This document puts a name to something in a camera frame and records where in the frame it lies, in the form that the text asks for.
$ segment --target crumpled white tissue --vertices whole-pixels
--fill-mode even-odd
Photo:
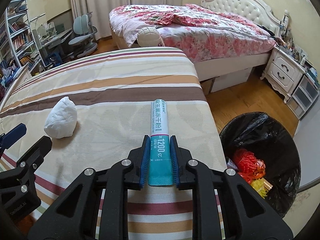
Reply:
[[[51,138],[70,137],[76,128],[77,109],[69,97],[62,98],[51,110],[44,124],[45,133]]]

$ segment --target bookshelf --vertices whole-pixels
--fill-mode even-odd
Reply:
[[[28,64],[33,76],[39,66],[45,66],[30,28],[26,0],[11,0],[0,18],[1,61],[14,60],[17,67]]]

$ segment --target drawer handle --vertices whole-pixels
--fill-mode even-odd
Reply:
[[[287,69],[287,71],[289,72],[289,69],[287,68],[286,65],[281,64],[281,67],[285,67]]]
[[[280,77],[280,73],[278,72],[278,77],[284,79],[284,77]]]

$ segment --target striped tablecloth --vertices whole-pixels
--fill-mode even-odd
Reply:
[[[169,132],[176,135],[179,146],[212,169],[226,168],[193,64],[181,50],[159,47],[86,57],[18,87],[0,112],[0,133],[22,122],[27,134],[4,152],[0,171],[15,167],[19,157],[45,135],[45,119],[64,96],[76,104],[78,123],[72,137],[52,140],[51,152],[35,173],[41,199],[32,213],[36,219],[85,168],[110,168],[140,147],[144,135],[150,134],[150,106],[157,98],[168,102]],[[142,191],[129,191],[128,228],[132,240],[191,239],[191,192],[148,185]]]

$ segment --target teal and white packet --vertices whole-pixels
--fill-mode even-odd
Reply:
[[[150,143],[148,184],[150,186],[172,185],[167,103],[162,99],[151,103]]]

